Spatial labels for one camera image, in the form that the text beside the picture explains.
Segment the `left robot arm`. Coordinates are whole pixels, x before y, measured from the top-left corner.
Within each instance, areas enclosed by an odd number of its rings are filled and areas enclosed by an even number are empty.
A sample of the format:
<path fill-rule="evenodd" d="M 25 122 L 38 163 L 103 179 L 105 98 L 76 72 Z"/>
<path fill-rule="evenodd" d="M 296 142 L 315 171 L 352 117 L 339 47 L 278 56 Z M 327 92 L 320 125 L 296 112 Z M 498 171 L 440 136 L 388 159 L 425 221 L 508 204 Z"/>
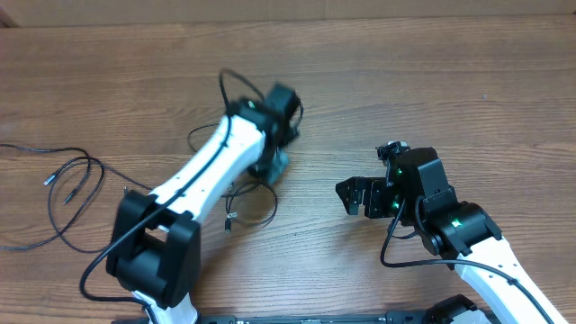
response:
<path fill-rule="evenodd" d="M 189 292 L 200 272 L 201 226 L 233 181 L 249 172 L 273 184 L 287 168 L 283 148 L 302 115 L 296 92 L 280 83 L 261 101 L 229 103 L 217 130 L 175 175 L 148 194 L 130 191 L 117 210 L 106 271 L 142 302 L 146 323 L 195 323 Z"/>

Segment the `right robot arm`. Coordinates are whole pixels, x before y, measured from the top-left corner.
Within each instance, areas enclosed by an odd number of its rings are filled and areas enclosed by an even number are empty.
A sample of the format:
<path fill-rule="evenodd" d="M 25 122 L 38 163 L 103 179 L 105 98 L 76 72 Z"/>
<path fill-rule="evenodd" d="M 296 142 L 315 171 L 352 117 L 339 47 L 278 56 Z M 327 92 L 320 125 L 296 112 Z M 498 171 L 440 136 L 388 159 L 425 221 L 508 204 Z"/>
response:
<path fill-rule="evenodd" d="M 384 177 L 353 176 L 335 186 L 346 213 L 364 209 L 369 219 L 389 218 L 386 237 L 398 225 L 413 227 L 430 259 L 398 268 L 444 265 L 457 272 L 501 323 L 563 323 L 563 315 L 516 258 L 502 230 L 478 204 L 459 201 L 433 148 L 391 141 L 376 150 Z"/>

